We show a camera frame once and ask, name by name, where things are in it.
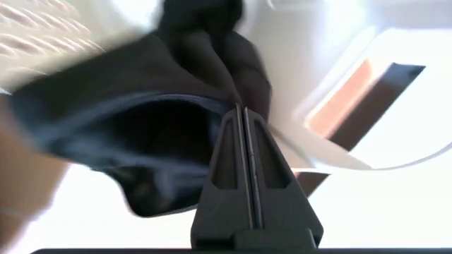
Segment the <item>black strip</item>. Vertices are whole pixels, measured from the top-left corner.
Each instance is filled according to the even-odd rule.
[[[393,63],[330,141],[351,151],[424,68]]]

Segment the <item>black fabric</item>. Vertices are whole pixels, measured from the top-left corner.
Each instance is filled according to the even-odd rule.
[[[268,118],[241,16],[240,0],[166,0],[156,31],[26,85],[14,114],[41,150],[116,180],[137,215],[193,207],[222,116],[239,103]]]

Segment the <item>white textured object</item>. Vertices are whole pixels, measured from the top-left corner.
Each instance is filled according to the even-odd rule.
[[[30,78],[58,71],[55,61],[101,48],[77,10],[64,0],[0,2],[0,92],[12,92]]]

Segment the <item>black cloth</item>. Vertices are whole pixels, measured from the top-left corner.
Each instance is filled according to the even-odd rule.
[[[241,16],[240,0],[166,0],[156,31],[9,102],[36,146],[111,176],[137,215],[189,209],[222,116],[239,103],[268,118],[261,62],[233,31]]]

